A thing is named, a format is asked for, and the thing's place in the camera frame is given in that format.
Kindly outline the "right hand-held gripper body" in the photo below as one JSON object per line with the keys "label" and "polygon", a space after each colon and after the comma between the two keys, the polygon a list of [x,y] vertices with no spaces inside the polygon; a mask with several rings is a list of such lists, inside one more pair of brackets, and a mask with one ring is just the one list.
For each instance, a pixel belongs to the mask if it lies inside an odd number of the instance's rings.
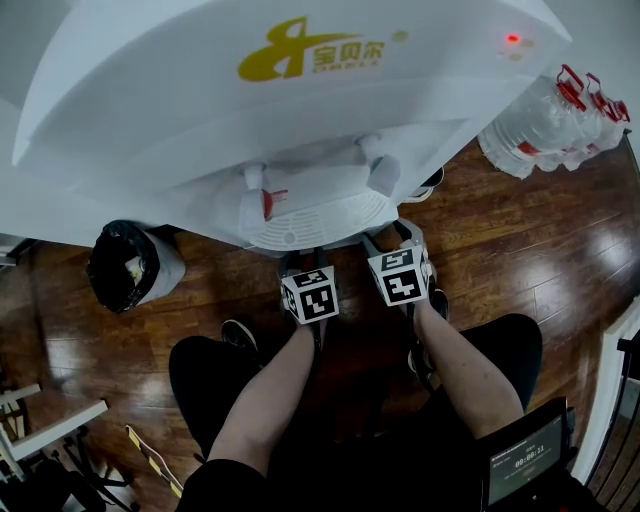
{"label": "right hand-held gripper body", "polygon": [[383,251],[368,233],[361,236],[370,271],[387,306],[399,306],[429,297],[436,273],[428,257],[422,231],[405,219],[393,222],[402,238],[398,249]]}

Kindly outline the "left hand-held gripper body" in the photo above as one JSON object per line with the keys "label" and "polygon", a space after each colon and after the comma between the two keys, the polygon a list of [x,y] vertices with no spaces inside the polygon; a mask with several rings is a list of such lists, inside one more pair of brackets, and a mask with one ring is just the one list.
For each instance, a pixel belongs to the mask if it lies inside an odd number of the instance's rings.
{"label": "left hand-held gripper body", "polygon": [[284,310],[309,325],[339,313],[335,269],[322,248],[309,254],[287,253],[280,260],[279,285]]}

